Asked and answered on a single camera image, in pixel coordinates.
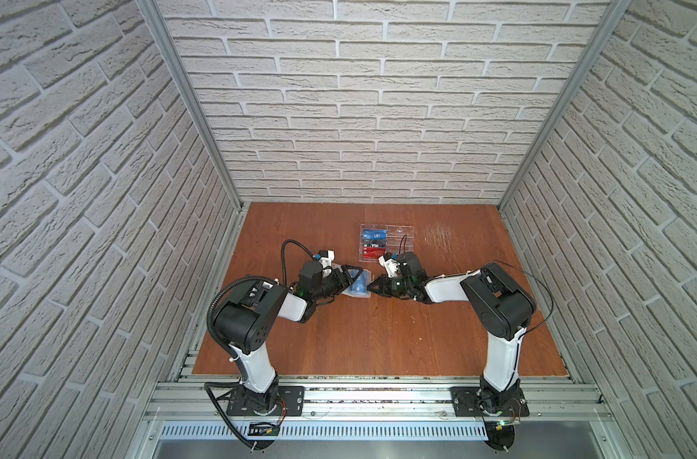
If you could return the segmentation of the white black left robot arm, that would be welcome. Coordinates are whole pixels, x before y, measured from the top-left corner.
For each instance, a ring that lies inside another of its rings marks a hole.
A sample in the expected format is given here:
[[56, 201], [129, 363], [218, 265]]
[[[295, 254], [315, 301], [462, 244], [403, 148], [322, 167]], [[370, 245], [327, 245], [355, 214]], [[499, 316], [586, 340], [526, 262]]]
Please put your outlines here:
[[277, 319], [305, 323], [323, 301], [348, 290], [363, 275], [360, 267], [325, 267], [309, 261], [286, 286], [269, 277], [247, 275], [222, 288], [207, 312], [212, 339], [237, 365], [247, 394], [273, 405], [279, 377], [266, 348]]

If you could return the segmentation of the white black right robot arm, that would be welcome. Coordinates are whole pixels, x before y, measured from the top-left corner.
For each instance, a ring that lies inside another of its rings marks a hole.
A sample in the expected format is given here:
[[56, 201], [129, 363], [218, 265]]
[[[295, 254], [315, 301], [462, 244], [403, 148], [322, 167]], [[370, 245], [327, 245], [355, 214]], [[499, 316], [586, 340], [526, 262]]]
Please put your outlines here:
[[424, 304], [452, 301], [470, 303], [488, 334], [486, 367], [481, 388], [495, 397], [518, 386], [518, 364], [523, 337], [537, 311], [532, 296], [507, 270], [510, 264], [492, 260], [476, 271], [428, 277], [423, 269], [404, 263], [393, 275], [381, 275], [367, 290], [384, 298], [409, 299]]

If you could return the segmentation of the red VIP card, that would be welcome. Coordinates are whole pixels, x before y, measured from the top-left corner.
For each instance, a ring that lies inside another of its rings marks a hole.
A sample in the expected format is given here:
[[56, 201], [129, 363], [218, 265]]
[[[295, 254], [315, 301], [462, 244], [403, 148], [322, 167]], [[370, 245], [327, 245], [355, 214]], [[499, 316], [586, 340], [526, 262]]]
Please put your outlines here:
[[362, 256], [364, 260], [379, 259], [385, 255], [386, 251], [384, 247], [366, 246], [362, 249]]

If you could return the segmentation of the clear acrylic card organizer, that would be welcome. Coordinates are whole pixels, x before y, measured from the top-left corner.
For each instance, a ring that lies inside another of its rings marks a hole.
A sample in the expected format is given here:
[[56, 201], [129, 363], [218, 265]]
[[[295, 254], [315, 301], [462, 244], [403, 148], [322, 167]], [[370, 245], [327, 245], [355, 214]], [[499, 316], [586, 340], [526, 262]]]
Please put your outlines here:
[[[386, 240], [365, 240], [362, 238], [363, 229], [386, 230], [388, 237]], [[359, 229], [359, 261], [377, 262], [379, 259], [364, 260], [362, 249], [366, 246], [384, 247], [392, 254], [402, 252], [412, 252], [414, 247], [414, 227], [404, 225], [384, 225], [384, 224], [361, 224]]]

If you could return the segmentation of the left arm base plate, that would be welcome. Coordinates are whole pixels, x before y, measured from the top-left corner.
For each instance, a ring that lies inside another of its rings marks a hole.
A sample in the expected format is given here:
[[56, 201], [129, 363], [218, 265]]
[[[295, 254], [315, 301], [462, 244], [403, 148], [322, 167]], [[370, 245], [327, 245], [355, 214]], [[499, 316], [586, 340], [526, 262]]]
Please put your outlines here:
[[229, 395], [229, 416], [300, 417], [304, 408], [304, 386], [273, 386], [264, 393], [244, 386], [234, 388]]

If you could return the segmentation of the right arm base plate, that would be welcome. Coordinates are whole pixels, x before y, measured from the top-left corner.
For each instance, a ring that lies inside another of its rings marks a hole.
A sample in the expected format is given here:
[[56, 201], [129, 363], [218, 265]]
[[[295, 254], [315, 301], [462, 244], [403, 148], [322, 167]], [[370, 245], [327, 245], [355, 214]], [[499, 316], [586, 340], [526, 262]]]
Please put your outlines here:
[[530, 409], [522, 388], [516, 384], [496, 392], [492, 387], [454, 386], [451, 401], [456, 417], [510, 417], [525, 418]]

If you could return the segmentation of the aluminium left frame rail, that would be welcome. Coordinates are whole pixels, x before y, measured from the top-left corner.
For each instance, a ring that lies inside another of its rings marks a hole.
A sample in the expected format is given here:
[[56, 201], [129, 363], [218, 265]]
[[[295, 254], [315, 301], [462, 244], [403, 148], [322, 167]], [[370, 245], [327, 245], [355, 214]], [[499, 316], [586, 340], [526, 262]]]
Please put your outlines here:
[[198, 100], [197, 92], [195, 92], [195, 88], [193, 88], [183, 60], [176, 49], [174, 39], [167, 28], [165, 18], [156, 1], [142, 0], [139, 1], [139, 6], [145, 22], [153, 34], [153, 39], [160, 50], [163, 60], [168, 66], [172, 75], [172, 80], [180, 93], [181, 99], [192, 117], [193, 125], [204, 143], [206, 152], [214, 163], [214, 168], [216, 169], [216, 173], [222, 185], [224, 185], [226, 189], [227, 196], [233, 206], [241, 212], [244, 203], [239, 197], [239, 192], [237, 191], [218, 145], [216, 144], [213, 130], [206, 119]]

